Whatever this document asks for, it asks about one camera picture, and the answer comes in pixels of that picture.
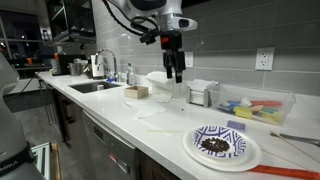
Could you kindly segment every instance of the electrical outlet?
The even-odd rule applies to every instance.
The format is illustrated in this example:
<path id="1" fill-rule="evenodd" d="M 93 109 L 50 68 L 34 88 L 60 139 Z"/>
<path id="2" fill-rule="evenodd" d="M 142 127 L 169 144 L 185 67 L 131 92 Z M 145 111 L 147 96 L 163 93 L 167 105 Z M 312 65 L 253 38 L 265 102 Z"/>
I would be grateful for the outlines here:
<path id="1" fill-rule="evenodd" d="M 184 59 L 185 59 L 186 67 L 193 67 L 193 59 L 194 59 L 193 52 L 185 52 L 184 56 L 185 56 Z"/>
<path id="2" fill-rule="evenodd" d="M 258 48 L 256 70 L 272 70 L 274 50 L 274 47 Z"/>

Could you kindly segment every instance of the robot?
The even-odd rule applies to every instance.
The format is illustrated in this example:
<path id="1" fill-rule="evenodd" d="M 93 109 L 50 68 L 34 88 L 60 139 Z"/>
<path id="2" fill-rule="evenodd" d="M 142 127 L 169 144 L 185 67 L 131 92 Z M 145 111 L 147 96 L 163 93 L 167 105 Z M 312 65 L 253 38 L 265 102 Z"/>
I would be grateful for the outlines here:
<path id="1" fill-rule="evenodd" d="M 102 0 L 111 16 L 122 27 L 140 36 L 141 43 L 152 44 L 160 36 L 164 67 L 167 77 L 172 78 L 175 71 L 176 82 L 182 82 L 182 71 L 186 69 L 182 47 L 181 31 L 197 28 L 192 19 L 182 17 L 182 0 Z M 123 25 L 112 13 L 108 2 L 116 6 L 131 22 L 131 29 Z M 147 28 L 148 22 L 154 28 Z M 33 164 L 29 143 L 26 141 L 20 121 L 5 105 L 3 95 L 17 84 L 18 73 L 0 53 L 0 180 L 40 180 L 44 177 Z"/>

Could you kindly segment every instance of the clear plastic bin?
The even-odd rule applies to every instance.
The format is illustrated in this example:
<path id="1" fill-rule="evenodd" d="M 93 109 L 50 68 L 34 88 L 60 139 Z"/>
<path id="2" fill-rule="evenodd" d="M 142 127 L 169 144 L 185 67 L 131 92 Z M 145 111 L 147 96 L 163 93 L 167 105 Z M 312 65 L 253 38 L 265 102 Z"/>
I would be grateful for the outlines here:
<path id="1" fill-rule="evenodd" d="M 281 126 L 296 102 L 289 91 L 220 84 L 210 90 L 212 107 L 239 117 Z"/>

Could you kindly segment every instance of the kitchen sink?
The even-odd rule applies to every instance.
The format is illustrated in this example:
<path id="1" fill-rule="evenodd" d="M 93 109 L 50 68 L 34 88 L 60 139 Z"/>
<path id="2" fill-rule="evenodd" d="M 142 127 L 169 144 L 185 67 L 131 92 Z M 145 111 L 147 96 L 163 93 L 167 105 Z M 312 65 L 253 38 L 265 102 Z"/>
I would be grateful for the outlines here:
<path id="1" fill-rule="evenodd" d="M 104 89 L 111 89 L 111 88 L 115 88 L 115 87 L 120 86 L 120 85 L 100 81 L 100 82 L 92 82 L 92 83 L 87 83 L 87 84 L 70 85 L 70 87 L 79 91 L 79 92 L 82 92 L 82 93 L 90 93 L 90 92 L 97 91 L 98 85 L 103 85 Z"/>

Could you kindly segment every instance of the floor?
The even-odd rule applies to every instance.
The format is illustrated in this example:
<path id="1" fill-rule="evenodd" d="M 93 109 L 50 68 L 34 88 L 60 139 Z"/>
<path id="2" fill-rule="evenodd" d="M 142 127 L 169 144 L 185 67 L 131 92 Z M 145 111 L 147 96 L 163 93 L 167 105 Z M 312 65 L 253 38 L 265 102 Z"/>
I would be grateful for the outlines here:
<path id="1" fill-rule="evenodd" d="M 69 149 L 60 137 L 53 125 L 49 125 L 45 108 L 41 102 L 39 92 L 31 92 L 19 95 L 17 98 L 7 101 L 7 106 L 20 119 L 26 139 L 32 145 L 45 142 L 57 143 L 59 148 L 59 160 L 62 180 L 87 180 L 83 172 L 84 168 L 77 162 L 72 149 Z"/>

